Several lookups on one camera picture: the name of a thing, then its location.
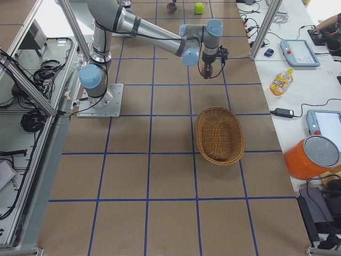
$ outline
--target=orange bucket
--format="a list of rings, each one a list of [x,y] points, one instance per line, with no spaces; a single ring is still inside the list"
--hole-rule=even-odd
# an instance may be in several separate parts
[[[284,158],[291,176],[307,180],[330,171],[338,163],[340,153],[331,140],[313,135],[286,151]]]

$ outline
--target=brown tiled floor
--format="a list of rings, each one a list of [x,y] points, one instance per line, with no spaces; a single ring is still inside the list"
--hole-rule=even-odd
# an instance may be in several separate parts
[[[38,246],[48,256],[305,255],[304,224],[235,2],[204,2],[201,16],[193,0],[178,0],[174,14],[166,4],[138,0],[132,8],[174,33],[223,18],[231,59],[208,81],[163,50],[115,38],[109,81],[125,83],[121,117],[72,119]],[[197,115],[210,106],[241,122],[245,153],[236,164],[213,165],[198,153]]]

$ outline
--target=juice bottle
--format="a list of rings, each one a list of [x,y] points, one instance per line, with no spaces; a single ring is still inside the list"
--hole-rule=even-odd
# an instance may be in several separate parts
[[[273,82],[270,84],[270,91],[276,96],[281,96],[284,94],[289,85],[293,82],[293,69],[289,68],[286,72],[282,72],[276,75]]]

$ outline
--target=wicker basket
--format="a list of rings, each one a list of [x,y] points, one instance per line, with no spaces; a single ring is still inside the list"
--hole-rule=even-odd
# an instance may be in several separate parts
[[[244,153],[242,130],[237,116],[228,109],[205,109],[197,121],[197,145],[201,155],[217,165],[237,162]]]

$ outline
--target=green apple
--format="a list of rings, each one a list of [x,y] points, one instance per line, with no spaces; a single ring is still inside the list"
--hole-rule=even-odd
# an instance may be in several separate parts
[[[202,3],[196,3],[194,6],[194,12],[196,14],[202,14],[204,12],[204,5]]]

